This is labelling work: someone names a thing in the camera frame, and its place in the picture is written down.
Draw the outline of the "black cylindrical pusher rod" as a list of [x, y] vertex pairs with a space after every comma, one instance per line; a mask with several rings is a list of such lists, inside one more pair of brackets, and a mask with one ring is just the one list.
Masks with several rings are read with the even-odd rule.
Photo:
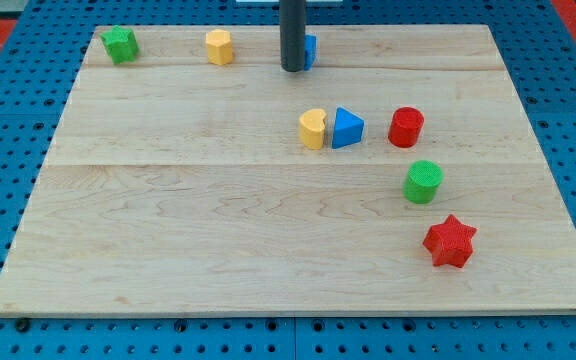
[[305, 25], [305, 0], [279, 1], [281, 66], [287, 72], [304, 69]]

